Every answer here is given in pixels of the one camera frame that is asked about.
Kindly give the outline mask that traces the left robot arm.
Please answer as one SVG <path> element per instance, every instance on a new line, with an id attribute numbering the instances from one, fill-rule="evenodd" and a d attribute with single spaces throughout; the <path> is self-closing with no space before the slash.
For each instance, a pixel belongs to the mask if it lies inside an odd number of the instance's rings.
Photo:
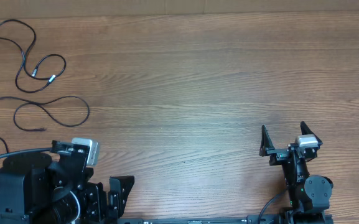
<path id="1" fill-rule="evenodd" d="M 134 185 L 131 175 L 90 181 L 100 146 L 91 139 L 1 154 L 0 223 L 117 223 Z"/>

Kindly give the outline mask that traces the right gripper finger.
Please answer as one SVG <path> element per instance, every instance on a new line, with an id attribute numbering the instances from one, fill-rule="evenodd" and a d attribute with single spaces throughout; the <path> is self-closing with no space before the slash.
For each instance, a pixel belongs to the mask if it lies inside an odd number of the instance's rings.
<path id="1" fill-rule="evenodd" d="M 275 147 L 273 145 L 273 142 L 271 138 L 269 137 L 268 130 L 265 125 L 262 125 L 261 127 L 261 145 L 259 149 L 259 155 L 261 157 L 269 156 L 272 154 L 273 150 L 275 150 Z"/>
<path id="2" fill-rule="evenodd" d="M 310 130 L 310 128 L 308 127 L 308 125 L 306 125 L 304 121 L 301 121 L 300 128 L 302 135 L 312 134 L 316 138 L 318 146 L 323 145 L 322 140 L 313 131 Z"/>

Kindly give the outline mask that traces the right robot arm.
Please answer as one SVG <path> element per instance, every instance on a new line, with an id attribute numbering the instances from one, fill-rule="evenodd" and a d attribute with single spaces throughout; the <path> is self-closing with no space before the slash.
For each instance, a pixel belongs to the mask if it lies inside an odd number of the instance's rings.
<path id="1" fill-rule="evenodd" d="M 300 123 L 301 135 L 285 149 L 276 149 L 265 125 L 261 127 L 259 155 L 269 157 L 269 165 L 281 166 L 286 188 L 270 199 L 261 209 L 257 223 L 333 223 L 325 211 L 330 207 L 333 182 L 325 176 L 310 175 L 307 162 L 317 157 L 323 145 L 304 121 Z M 267 208 L 285 193 L 291 206 L 282 208 L 277 215 L 265 215 Z"/>

